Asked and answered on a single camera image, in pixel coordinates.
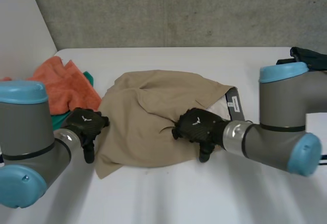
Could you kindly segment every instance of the sticker label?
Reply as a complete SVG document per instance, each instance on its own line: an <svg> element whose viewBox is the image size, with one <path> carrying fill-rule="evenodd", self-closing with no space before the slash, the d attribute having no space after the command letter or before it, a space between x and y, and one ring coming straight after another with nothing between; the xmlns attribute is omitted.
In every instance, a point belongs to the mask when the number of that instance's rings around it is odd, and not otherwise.
<svg viewBox="0 0 327 224"><path fill-rule="evenodd" d="M239 102L237 101L237 96L232 96L233 106L236 113L240 112Z"/></svg>

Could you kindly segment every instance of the concrete wall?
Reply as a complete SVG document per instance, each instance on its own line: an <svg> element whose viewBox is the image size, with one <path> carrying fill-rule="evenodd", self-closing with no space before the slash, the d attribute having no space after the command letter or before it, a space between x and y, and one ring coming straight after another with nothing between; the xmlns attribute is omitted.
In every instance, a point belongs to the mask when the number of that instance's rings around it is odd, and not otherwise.
<svg viewBox="0 0 327 224"><path fill-rule="evenodd" d="M58 49L299 46L327 53L327 0L36 0Z"/></svg>

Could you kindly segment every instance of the white table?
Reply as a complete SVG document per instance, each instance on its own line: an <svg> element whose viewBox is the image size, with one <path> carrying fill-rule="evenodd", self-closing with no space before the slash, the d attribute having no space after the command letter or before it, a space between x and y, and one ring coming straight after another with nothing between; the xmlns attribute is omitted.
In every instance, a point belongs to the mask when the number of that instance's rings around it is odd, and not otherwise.
<svg viewBox="0 0 327 224"><path fill-rule="evenodd" d="M56 55L89 71L101 96L122 73L153 69L235 85L245 118L258 122L259 68L289 58L289 48L66 49ZM327 115L308 118L308 131L321 138L326 152ZM205 164L123 167L100 180L80 153L35 205L1 206L0 219L4 224L326 223L327 166L304 178L220 151Z"/></svg>

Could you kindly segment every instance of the beige cloth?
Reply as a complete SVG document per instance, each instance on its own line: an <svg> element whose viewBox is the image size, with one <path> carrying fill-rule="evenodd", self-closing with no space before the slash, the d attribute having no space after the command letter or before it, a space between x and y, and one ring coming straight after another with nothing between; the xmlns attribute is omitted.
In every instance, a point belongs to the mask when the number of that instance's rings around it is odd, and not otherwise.
<svg viewBox="0 0 327 224"><path fill-rule="evenodd" d="M230 88L194 73L123 74L108 89L99 107L110 121L98 136L99 178L123 165L160 167L198 157L196 143L173 139L173 121L193 107L207 109Z"/></svg>

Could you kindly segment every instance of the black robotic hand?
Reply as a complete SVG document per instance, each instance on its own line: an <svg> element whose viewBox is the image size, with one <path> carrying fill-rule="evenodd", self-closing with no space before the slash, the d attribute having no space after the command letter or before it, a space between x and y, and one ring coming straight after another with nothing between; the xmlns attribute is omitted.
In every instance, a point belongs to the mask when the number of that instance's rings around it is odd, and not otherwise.
<svg viewBox="0 0 327 224"><path fill-rule="evenodd" d="M209 111L192 108L179 117L172 129L174 139L185 138L200 144L199 161L209 160L216 145L222 146L222 135L229 121Z"/></svg>
<svg viewBox="0 0 327 224"><path fill-rule="evenodd" d="M104 127L109 126L109 119L101 115L100 111L75 108L61 125L61 128L71 130L80 138L84 159L88 164L95 159L94 139Z"/></svg>

